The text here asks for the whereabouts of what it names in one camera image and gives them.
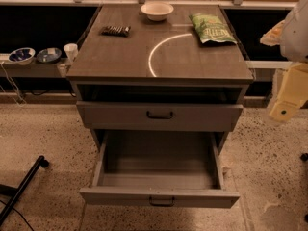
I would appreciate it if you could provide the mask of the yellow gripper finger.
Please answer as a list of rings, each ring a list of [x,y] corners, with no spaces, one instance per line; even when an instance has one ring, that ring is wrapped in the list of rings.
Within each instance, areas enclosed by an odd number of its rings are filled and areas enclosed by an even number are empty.
[[[285,101],[276,101],[269,111],[269,117],[276,122],[287,122],[295,116],[299,107]]]
[[[284,20],[278,22],[275,26],[262,35],[260,42],[266,46],[279,45],[284,24]]]

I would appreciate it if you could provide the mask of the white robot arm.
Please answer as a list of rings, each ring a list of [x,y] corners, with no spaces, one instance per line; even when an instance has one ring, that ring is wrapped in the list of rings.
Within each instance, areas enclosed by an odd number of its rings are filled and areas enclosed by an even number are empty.
[[[299,2],[260,39],[267,46],[280,46],[292,65],[283,72],[278,93],[271,101],[269,118],[287,122],[308,101],[308,0]]]

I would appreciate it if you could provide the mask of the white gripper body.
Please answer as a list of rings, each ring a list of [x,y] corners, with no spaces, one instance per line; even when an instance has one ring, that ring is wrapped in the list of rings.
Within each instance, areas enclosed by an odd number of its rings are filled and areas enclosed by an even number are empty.
[[[295,109],[308,101],[308,64],[293,64],[284,72],[277,101]]]

